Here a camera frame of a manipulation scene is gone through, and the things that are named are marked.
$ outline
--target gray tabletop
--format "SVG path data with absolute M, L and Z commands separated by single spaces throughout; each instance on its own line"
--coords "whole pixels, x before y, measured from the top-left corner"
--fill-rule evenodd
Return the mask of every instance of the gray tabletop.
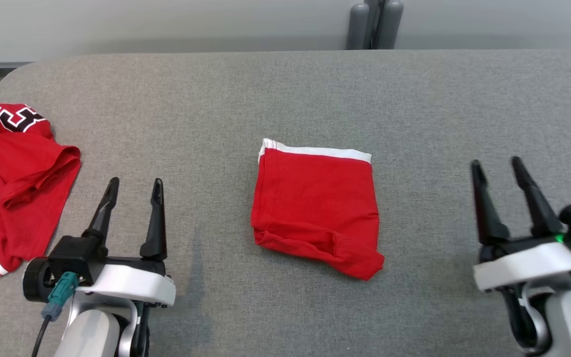
M 515 235 L 530 223 L 511 155 L 555 210 L 571 203 L 571 50 L 79 57 L 14 71 L 0 102 L 81 148 L 57 237 L 81 233 L 119 176 L 107 244 L 136 255 L 165 181 L 177 300 L 152 315 L 152 357 L 515 356 L 500 296 L 474 286 L 469 162 Z M 372 154 L 387 260 L 371 281 L 254 244 L 263 137 Z M 29 355 L 41 325 L 22 274 L 0 278 L 0 356 Z

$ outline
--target teal connector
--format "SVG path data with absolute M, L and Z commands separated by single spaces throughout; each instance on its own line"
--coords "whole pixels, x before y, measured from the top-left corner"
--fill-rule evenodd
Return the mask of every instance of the teal connector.
M 52 293 L 48 296 L 48 301 L 50 302 L 41 310 L 41 316 L 44 319 L 49 316 L 51 321 L 56 321 L 61 315 L 67 299 L 74 295 L 78 286 L 79 277 L 76 274 L 71 271 L 63 273 L 57 285 L 52 289 Z

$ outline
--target gray wall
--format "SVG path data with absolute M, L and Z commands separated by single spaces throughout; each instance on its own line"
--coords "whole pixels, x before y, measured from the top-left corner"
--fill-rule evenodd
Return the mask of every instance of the gray wall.
M 0 0 L 0 61 L 339 50 L 357 0 Z M 571 47 L 571 1 L 404 0 L 397 48 Z

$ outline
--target folded red cloth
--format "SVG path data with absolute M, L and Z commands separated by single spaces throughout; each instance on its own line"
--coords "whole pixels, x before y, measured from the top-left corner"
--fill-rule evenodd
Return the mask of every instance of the folded red cloth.
M 251 226 L 264 248 L 369 280 L 383 268 L 371 155 L 263 139 Z
M 0 276 L 45 253 L 80 167 L 43 116 L 0 104 Z

